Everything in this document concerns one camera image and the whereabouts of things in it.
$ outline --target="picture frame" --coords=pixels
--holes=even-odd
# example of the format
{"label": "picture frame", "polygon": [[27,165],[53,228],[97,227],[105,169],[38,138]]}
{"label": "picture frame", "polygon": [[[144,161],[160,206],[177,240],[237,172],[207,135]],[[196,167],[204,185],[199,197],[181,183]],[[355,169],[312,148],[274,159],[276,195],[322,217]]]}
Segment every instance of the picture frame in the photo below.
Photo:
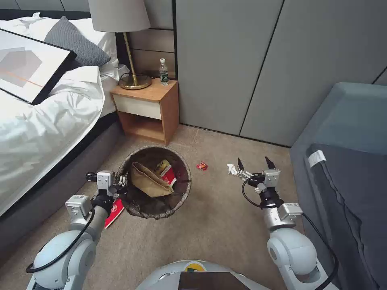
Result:
{"label": "picture frame", "polygon": [[72,50],[0,29],[0,89],[32,105],[44,101],[77,57]]}

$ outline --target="brown paper bag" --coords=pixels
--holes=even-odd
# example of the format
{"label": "brown paper bag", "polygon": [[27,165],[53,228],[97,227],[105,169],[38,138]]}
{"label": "brown paper bag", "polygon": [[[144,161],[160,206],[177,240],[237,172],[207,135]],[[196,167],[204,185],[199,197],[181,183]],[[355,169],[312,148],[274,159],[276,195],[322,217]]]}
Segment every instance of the brown paper bag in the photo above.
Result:
{"label": "brown paper bag", "polygon": [[172,187],[138,162],[131,167],[132,184],[150,197],[160,197],[173,193]]}

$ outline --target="beige carpet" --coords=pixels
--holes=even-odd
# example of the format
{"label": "beige carpet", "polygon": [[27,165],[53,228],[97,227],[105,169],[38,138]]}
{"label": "beige carpet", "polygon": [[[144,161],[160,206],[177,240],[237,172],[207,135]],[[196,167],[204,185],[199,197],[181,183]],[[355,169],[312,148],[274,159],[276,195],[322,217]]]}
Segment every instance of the beige carpet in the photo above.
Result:
{"label": "beige carpet", "polygon": [[[147,144],[151,142],[123,137],[101,169],[117,171],[126,155]],[[239,157],[246,170],[259,172],[266,168],[264,157],[268,156],[282,170],[277,187],[280,196],[285,202],[295,202],[289,150],[182,125],[169,146],[186,159],[191,169],[188,199],[165,220],[145,220],[122,213],[102,233],[84,289],[135,289],[156,267],[183,259],[218,263],[270,289],[285,289],[267,253],[269,233],[262,211],[243,198],[242,181],[227,175],[227,163],[236,164]],[[196,169],[201,160],[208,164],[207,171]],[[95,189],[95,184],[87,183],[78,194],[92,196]],[[252,188],[246,192],[254,197]],[[63,207],[27,236],[1,266],[0,288],[25,289],[31,277],[25,267],[42,245],[66,231],[68,224]]]}

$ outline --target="gray sofa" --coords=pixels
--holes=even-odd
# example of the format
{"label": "gray sofa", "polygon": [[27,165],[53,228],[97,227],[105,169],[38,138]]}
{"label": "gray sofa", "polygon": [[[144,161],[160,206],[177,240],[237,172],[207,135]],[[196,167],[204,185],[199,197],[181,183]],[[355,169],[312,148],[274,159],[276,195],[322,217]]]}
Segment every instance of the gray sofa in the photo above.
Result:
{"label": "gray sofa", "polygon": [[[303,211],[339,261],[335,284],[387,289],[387,87],[336,84],[290,150]],[[321,150],[325,161],[310,167]],[[327,274],[332,258],[304,220]]]}

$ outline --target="gray wall panel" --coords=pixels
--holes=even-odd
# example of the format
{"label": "gray wall panel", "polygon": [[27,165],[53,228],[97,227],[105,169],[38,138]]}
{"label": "gray wall panel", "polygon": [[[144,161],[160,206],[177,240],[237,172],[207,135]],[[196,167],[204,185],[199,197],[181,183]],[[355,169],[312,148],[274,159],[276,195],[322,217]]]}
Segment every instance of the gray wall panel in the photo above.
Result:
{"label": "gray wall panel", "polygon": [[142,73],[150,77],[160,77],[160,58],[165,58],[170,78],[175,78],[175,54],[171,52],[154,52],[150,50],[131,51],[136,73]]}
{"label": "gray wall panel", "polygon": [[17,4],[24,10],[63,10],[60,0],[17,0]]}
{"label": "gray wall panel", "polygon": [[66,11],[90,11],[88,0],[62,0]]}
{"label": "gray wall panel", "polygon": [[147,29],[130,33],[131,48],[174,52],[172,30]]}
{"label": "gray wall panel", "polygon": [[0,9],[19,9],[16,0],[0,0]]}
{"label": "gray wall panel", "polygon": [[387,64],[385,0],[285,0],[241,136],[293,145],[337,82]]}
{"label": "gray wall panel", "polygon": [[387,86],[387,71],[385,71],[375,82],[376,85],[386,85]]}
{"label": "gray wall panel", "polygon": [[239,134],[281,0],[176,0],[180,121]]}
{"label": "gray wall panel", "polygon": [[172,0],[144,0],[153,28],[173,29]]}

